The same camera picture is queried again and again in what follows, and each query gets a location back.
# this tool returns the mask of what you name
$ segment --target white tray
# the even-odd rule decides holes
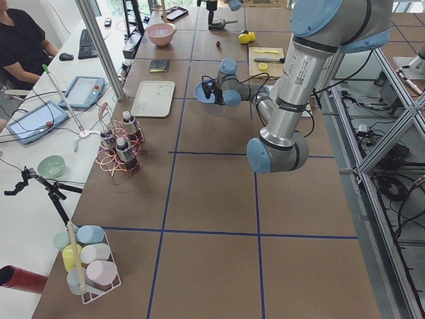
[[[172,81],[140,82],[135,95],[131,114],[164,118],[170,113],[175,83]]]

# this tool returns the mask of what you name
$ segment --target blue joint cap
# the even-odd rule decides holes
[[[308,37],[324,28],[337,14],[343,0],[298,1],[291,15],[294,35]]]
[[[225,74],[235,74],[238,65],[232,58],[224,58],[220,63],[220,71]]]
[[[242,6],[242,3],[238,0],[229,1],[227,4],[231,11],[239,10]]]
[[[258,138],[252,138],[246,146],[246,157],[251,168],[257,173],[270,173],[271,165],[268,152]]]
[[[227,106],[235,106],[242,101],[242,97],[240,96],[240,93],[235,90],[225,90],[222,93],[224,103]]]
[[[383,46],[390,40],[390,29],[385,30],[377,35],[373,35],[371,37],[361,39],[354,43],[349,43],[348,45],[344,45],[339,48],[340,53],[356,53],[369,51],[372,49],[379,48]]]

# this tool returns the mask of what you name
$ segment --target wooden cutting board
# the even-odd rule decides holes
[[[278,53],[259,53],[254,50],[275,50]],[[258,70],[259,62],[254,62],[254,58],[284,58],[284,50],[282,48],[268,48],[268,47],[250,47],[248,51],[248,61],[250,67],[250,76],[261,73]],[[283,63],[267,63],[268,70],[265,71],[269,74],[270,78],[280,78],[284,72]],[[261,75],[258,78],[265,78],[266,75]]]

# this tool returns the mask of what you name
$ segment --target keyboard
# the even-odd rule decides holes
[[[92,37],[90,36],[87,29],[81,31],[80,37],[80,50],[78,51],[78,59],[83,60],[85,58],[96,58],[98,52],[94,47]]]

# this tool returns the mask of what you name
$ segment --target green bowl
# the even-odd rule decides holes
[[[44,178],[56,178],[63,174],[65,160],[62,156],[52,155],[44,158],[37,167],[38,173]]]

